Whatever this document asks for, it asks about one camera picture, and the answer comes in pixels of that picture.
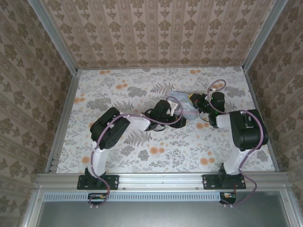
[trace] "white arm segment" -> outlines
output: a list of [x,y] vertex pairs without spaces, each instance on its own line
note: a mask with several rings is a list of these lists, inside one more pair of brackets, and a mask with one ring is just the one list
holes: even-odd
[[[231,128],[231,120],[229,114],[222,114],[217,116],[216,121],[217,121],[217,126],[220,129]],[[246,150],[246,151],[234,150],[229,156],[229,158],[223,164],[226,173],[229,175],[238,175],[240,173],[239,166],[249,151],[250,150]]]
[[[140,116],[126,116],[125,117],[127,120],[129,120],[130,124],[127,127],[127,130],[141,130],[144,131],[148,128],[150,125],[150,121],[142,118]],[[93,149],[96,147],[97,143],[93,141],[92,143]],[[93,157],[93,168],[95,170],[96,175],[101,176],[105,173],[105,165],[106,165],[106,160],[108,156],[109,149],[103,149],[101,150],[98,148]],[[91,170],[91,166],[89,164],[88,170],[92,176],[95,176]]]

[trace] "floral tablecloth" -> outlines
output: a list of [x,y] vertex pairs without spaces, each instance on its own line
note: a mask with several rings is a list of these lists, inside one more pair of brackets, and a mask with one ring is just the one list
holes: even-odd
[[[141,113],[153,108],[170,91],[201,94],[214,80],[225,79],[226,110],[254,108],[241,67],[84,70],[79,73],[79,87],[57,173],[84,171],[92,151],[89,128],[112,106],[124,113]],[[126,131],[110,149],[106,170],[108,173],[217,171],[235,149],[230,130],[214,129],[197,118],[187,121],[181,129]],[[274,170],[267,146],[251,155],[244,170]]]

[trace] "wallpaper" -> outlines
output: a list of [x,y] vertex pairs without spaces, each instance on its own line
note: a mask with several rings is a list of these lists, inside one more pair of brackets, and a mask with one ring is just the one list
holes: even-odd
[[26,0],[0,1],[0,226],[18,226],[44,172],[70,72]]
[[249,75],[279,167],[288,172],[303,208],[302,0],[288,1]]
[[[225,79],[226,111],[254,109],[243,70],[238,67],[83,70],[71,111],[57,173],[83,173],[90,163],[92,124],[114,106],[130,114],[144,113],[174,92],[205,93]],[[207,114],[201,114],[207,120]],[[109,150],[107,173],[173,173],[218,171],[234,150],[229,129],[214,129],[197,114],[185,127],[164,131],[126,130]],[[250,156],[250,171],[273,171],[267,146]]]
[[78,68],[241,65],[274,0],[42,0]]

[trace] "patterned surface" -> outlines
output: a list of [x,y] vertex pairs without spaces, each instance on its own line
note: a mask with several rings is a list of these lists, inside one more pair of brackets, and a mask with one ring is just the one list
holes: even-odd
[[[92,151],[89,129],[111,106],[125,113],[141,113],[153,108],[171,90],[203,93],[219,78],[227,80],[224,89],[227,111],[254,108],[241,67],[82,71],[57,172],[84,171]],[[236,149],[230,130],[213,129],[197,118],[182,129],[126,131],[110,149],[106,170],[109,173],[217,171]],[[274,170],[267,147],[255,152],[244,169]]]
[[274,0],[42,0],[79,68],[240,65]]
[[0,226],[17,226],[43,172],[70,84],[26,0],[0,1]]
[[289,0],[249,70],[278,164],[303,207],[303,1]]

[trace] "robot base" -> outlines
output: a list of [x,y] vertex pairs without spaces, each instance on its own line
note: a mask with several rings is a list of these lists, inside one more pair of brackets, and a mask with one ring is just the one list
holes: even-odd
[[223,164],[218,174],[202,175],[204,189],[246,189],[245,179],[241,174],[228,175]]
[[[101,176],[104,179],[110,190],[118,190],[119,186],[119,175],[106,175],[105,173]],[[106,185],[99,179],[93,177],[88,169],[85,169],[85,175],[80,175],[77,184],[78,190],[106,190]]]

